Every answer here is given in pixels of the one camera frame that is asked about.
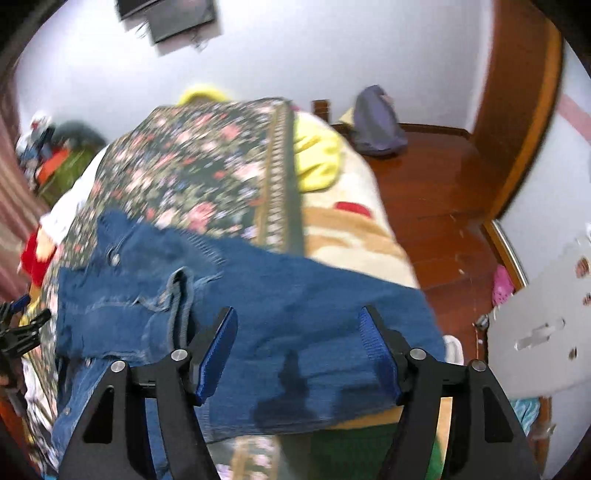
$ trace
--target white wall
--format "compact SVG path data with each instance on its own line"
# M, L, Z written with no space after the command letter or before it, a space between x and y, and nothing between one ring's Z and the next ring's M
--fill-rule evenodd
M591 114L591 79L568 45L560 90ZM584 232L586 222L591 222L591 145L555 112L501 226L531 280ZM567 462L591 424L591 382L554 395L552 418L556 429L545 478L552 478Z
M335 121L363 87L379 83L402 122L472 128L492 0L217 5L222 34L204 51L187 46L163 54L148 37L126 31L113 0L69 0L21 57L22 123L42 109L57 120L84 120L112 140L195 83L235 99L284 96L304 109L328 98Z

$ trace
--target metal screw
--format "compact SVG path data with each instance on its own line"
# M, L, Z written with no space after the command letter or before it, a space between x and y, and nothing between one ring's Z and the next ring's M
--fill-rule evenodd
M482 360L474 360L472 362L472 368L477 372L483 372L486 370L486 364Z
M180 362L181 360L185 360L187 355L188 353L186 350L179 349L171 353L170 358L172 358L175 362Z
M111 370L115 373L121 372L125 368L125 362L117 360L111 364Z
M415 360L425 360L427 358L425 350L421 350L420 348L413 348L410 350L410 356Z

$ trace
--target striped curtain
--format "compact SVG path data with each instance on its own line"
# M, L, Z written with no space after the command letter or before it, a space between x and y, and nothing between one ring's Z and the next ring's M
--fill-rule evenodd
M14 147L20 134L13 76L0 85L0 300L27 292L28 278L17 273L22 249L47 206L27 186Z

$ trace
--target blue cloth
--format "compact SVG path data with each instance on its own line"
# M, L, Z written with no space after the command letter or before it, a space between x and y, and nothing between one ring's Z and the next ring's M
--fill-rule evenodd
M444 357L419 290L240 239L160 230L118 211L99 217L97 238L86 268L59 273L53 440L62 454L113 359L158 361L225 306L238 313L238 334L215 394L196 408L208 442L306 432L392 407L361 342L365 304L410 345ZM147 417L158 469L165 458L150 404Z
M517 415L521 428L526 436L530 434L531 426L540 414L540 400L537 398L521 398L511 400L511 407Z

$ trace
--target blue gripper pad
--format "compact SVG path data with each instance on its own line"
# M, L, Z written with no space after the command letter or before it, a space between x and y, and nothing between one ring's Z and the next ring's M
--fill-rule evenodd
M367 308L362 308L359 312L359 331L361 341L368 354L369 360L374 365L374 371L378 377L381 387L396 403L402 395L402 390L398 385L398 371L396 362L390 355L390 350L386 346L384 339L379 334L372 316Z
M31 303L31 297L29 295L23 295L21 298L10 304L10 313L14 315L15 313L23 311L27 308L29 303Z
M201 404L215 393L237 332L238 314L236 310L229 309L199 366L199 385L195 395Z

